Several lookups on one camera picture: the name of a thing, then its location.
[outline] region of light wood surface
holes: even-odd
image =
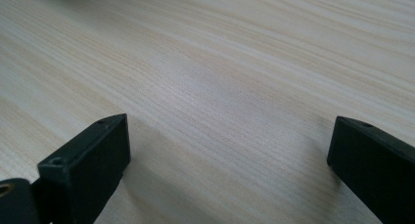
[[[0,179],[126,112],[97,223],[379,223],[337,115],[415,145],[415,0],[0,0]]]

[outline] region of screw hole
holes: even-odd
[[[373,125],[372,124],[368,124],[368,123],[362,123],[363,126],[367,127],[367,128],[372,128]]]
[[[6,183],[0,185],[0,198],[6,196],[10,192],[12,192],[13,188],[15,188],[15,185]]]
[[[49,162],[55,165],[61,165],[64,163],[61,157],[52,158]]]

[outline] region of black clamp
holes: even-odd
[[[130,160],[126,114],[101,119],[43,159],[33,184],[0,182],[0,223],[91,224]],[[327,162],[382,222],[415,223],[415,148],[339,116]]]
[[[0,182],[0,223],[93,223],[130,160],[127,115],[98,120],[39,162],[33,184]]]

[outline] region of wooden table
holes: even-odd
[[[126,112],[97,223],[379,223],[337,115],[415,145],[415,0],[0,0],[0,180]]]

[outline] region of black plastic part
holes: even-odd
[[[130,161],[127,115],[98,120],[43,159],[31,186],[2,182],[15,189],[0,197],[0,223],[94,223]]]
[[[30,184],[22,178],[0,182],[0,223],[39,224]]]
[[[415,148],[339,116],[327,162],[383,223],[415,223]]]

